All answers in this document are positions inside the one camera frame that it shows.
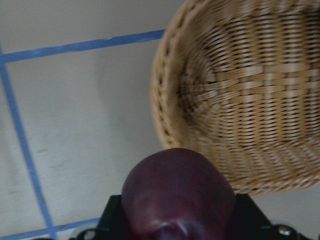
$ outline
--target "wicker basket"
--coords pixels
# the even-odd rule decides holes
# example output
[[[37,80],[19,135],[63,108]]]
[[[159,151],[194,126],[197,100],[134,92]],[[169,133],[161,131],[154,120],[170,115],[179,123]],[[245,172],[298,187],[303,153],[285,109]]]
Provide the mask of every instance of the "wicker basket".
[[[320,0],[187,0],[153,65],[165,148],[209,158],[236,193],[320,184]]]

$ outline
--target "metal bolt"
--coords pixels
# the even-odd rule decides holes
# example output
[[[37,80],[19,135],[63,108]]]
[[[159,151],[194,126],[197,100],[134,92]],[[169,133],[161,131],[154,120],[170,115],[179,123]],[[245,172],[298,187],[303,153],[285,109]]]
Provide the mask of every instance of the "metal bolt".
[[[85,232],[83,239],[84,240],[93,240],[96,236],[96,232],[94,230],[88,230]]]
[[[290,236],[291,230],[287,226],[279,226],[278,231],[281,235]]]

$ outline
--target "brown basket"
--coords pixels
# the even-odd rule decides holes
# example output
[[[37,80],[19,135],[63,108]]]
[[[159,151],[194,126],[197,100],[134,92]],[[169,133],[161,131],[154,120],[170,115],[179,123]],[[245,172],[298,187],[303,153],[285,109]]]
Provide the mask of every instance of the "brown basket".
[[[320,184],[320,0],[188,0],[158,48],[165,148],[209,158],[236,193]]]

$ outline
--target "blue line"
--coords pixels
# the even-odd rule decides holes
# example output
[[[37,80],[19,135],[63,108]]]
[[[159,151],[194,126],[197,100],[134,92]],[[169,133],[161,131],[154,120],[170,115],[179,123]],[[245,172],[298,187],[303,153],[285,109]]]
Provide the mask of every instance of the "blue line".
[[[91,224],[91,223],[98,223],[100,218],[93,218],[93,219],[88,219],[88,220],[83,220],[83,221],[77,221],[73,222],[70,224],[66,225],[61,225],[61,226],[55,226],[53,229],[55,232],[63,232],[69,229],[74,229],[79,226],[85,225],[85,224]],[[41,230],[35,230],[35,231],[28,231],[28,232],[23,232],[19,234],[13,234],[9,236],[2,236],[0,237],[0,240],[20,240],[20,239],[26,239],[26,238],[36,238],[42,235],[47,235],[49,233],[49,230],[46,229],[41,229]]]
[[[11,63],[27,59],[35,59],[68,52],[87,51],[108,48],[125,44],[139,43],[160,39],[165,30],[149,31],[138,34],[116,36],[109,39],[76,42],[62,46],[50,46],[34,50],[17,51],[0,55],[0,62]]]
[[[46,227],[49,229],[50,236],[52,239],[56,239],[56,233],[52,229],[52,227],[53,227],[52,219],[51,219],[49,210],[47,208],[46,201],[45,201],[45,198],[42,193],[41,186],[40,186],[36,167],[34,165],[32,155],[29,150],[28,141],[27,141],[27,138],[25,135],[23,123],[20,118],[18,106],[16,104],[16,99],[15,99],[13,88],[11,86],[9,74],[8,74],[6,65],[1,61],[0,61],[0,75],[1,75],[1,79],[2,79],[4,92],[6,95],[6,99],[7,99],[9,108],[10,108],[11,116],[13,119],[15,131],[18,136],[18,140],[19,140],[19,144],[20,144],[20,147],[21,147],[21,150],[23,153],[24,161],[25,161],[26,167],[29,172],[29,176],[32,181],[33,190],[35,192],[36,199],[37,199],[38,204],[40,206]]]

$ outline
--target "basket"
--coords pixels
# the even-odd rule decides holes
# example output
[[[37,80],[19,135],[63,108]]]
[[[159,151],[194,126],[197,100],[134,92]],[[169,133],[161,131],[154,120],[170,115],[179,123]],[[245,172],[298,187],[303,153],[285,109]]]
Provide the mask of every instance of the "basket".
[[[236,193],[320,184],[320,0],[187,0],[158,47],[164,148],[205,155]]]

